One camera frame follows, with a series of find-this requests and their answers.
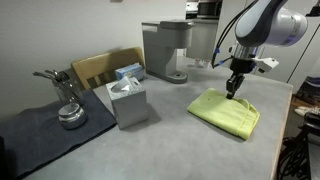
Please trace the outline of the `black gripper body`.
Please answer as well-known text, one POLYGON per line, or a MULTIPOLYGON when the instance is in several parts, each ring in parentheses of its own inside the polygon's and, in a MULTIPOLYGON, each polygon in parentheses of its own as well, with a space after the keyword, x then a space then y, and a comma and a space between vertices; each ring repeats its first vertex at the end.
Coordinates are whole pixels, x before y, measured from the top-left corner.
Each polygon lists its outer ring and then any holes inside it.
POLYGON ((235 88, 237 77, 244 76, 245 74, 250 73, 255 66, 256 66, 256 63, 253 60, 242 60, 242 59, 234 58, 230 66, 232 75, 228 80, 232 80, 234 82, 234 88, 235 88))

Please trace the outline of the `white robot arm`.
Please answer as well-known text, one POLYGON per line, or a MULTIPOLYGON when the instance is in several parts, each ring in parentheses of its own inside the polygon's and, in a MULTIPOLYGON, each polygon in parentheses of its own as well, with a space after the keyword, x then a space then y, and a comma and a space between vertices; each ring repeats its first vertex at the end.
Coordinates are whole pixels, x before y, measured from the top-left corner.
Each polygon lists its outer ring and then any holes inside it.
POLYGON ((297 43, 308 27, 307 18, 284 8, 288 0, 255 0, 240 16, 235 27, 236 44, 231 51, 231 77, 226 81, 228 99, 232 99, 245 74, 257 68, 269 72, 279 62, 272 57, 259 58, 262 46, 288 47, 297 43))

